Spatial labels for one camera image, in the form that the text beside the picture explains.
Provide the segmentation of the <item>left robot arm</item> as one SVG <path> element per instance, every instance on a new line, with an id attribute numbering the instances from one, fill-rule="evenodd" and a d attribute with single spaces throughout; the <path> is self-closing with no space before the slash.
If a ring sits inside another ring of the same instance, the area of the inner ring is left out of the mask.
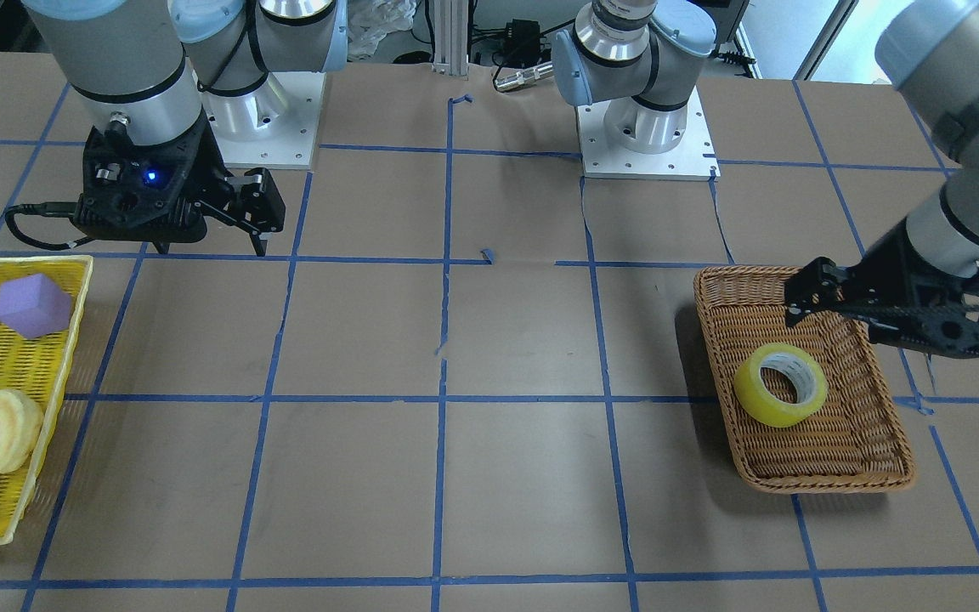
<path id="1" fill-rule="evenodd" d="M 644 135 L 680 127 L 714 20 L 688 1 L 591 1 L 557 32 L 552 66 L 572 107 L 610 102 L 615 142 L 640 154 L 675 146 Z M 785 324 L 833 311 L 868 338 L 948 358 L 979 357 L 979 1 L 914 1 L 880 35 L 875 62 L 959 164 L 866 251 L 841 267 L 819 257 L 784 283 Z"/>

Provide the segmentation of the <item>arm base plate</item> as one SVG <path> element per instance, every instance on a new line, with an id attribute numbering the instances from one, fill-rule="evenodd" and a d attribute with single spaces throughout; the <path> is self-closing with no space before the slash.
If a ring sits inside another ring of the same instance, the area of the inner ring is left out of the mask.
<path id="1" fill-rule="evenodd" d="M 326 84 L 324 73 L 280 72 L 240 97 L 203 93 L 225 166 L 310 169 Z"/>
<path id="2" fill-rule="evenodd" d="M 634 99 L 576 108 L 583 175 L 589 179 L 717 181 L 722 177 L 699 90 L 672 111 Z"/>

